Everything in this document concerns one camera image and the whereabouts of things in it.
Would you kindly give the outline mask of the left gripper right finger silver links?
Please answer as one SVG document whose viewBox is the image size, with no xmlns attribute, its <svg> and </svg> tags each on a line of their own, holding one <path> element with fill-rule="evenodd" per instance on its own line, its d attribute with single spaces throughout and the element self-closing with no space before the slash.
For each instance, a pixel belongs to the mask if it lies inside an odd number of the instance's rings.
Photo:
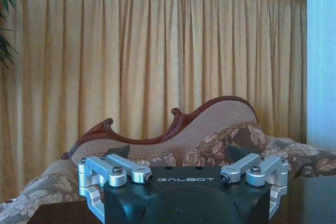
<svg viewBox="0 0 336 224">
<path fill-rule="evenodd" d="M 239 146 L 229 145 L 227 148 L 234 162 L 221 167 L 220 180 L 225 184 L 234 184 L 245 175 L 246 183 L 251 187 L 270 184 L 269 218 L 272 218 L 282 196 L 287 193 L 289 163 L 279 156 L 265 158 Z"/>
</svg>

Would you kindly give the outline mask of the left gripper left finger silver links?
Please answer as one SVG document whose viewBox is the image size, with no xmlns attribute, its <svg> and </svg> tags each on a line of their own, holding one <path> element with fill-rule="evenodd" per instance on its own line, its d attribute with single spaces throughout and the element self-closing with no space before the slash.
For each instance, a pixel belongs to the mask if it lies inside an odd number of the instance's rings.
<svg viewBox="0 0 336 224">
<path fill-rule="evenodd" d="M 154 181 L 148 166 L 128 160 L 129 151 L 129 145 L 111 148 L 100 157 L 85 157 L 78 163 L 79 195 L 85 197 L 89 210 L 102 223 L 105 222 L 104 203 L 98 186 L 108 183 L 120 188 L 127 184 L 128 178 L 141 185 Z"/>
</svg>

